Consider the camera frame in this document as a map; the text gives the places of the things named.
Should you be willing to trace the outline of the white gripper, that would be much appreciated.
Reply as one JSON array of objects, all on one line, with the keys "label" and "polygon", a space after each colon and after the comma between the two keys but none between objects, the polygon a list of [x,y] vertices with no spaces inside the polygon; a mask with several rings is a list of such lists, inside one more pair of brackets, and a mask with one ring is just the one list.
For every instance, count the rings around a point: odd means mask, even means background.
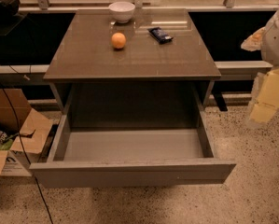
[{"label": "white gripper", "polygon": [[[279,66],[279,9],[266,23],[241,44],[247,51],[261,50],[262,60]],[[258,73],[248,105],[248,122],[266,124],[279,110],[279,68]]]}]

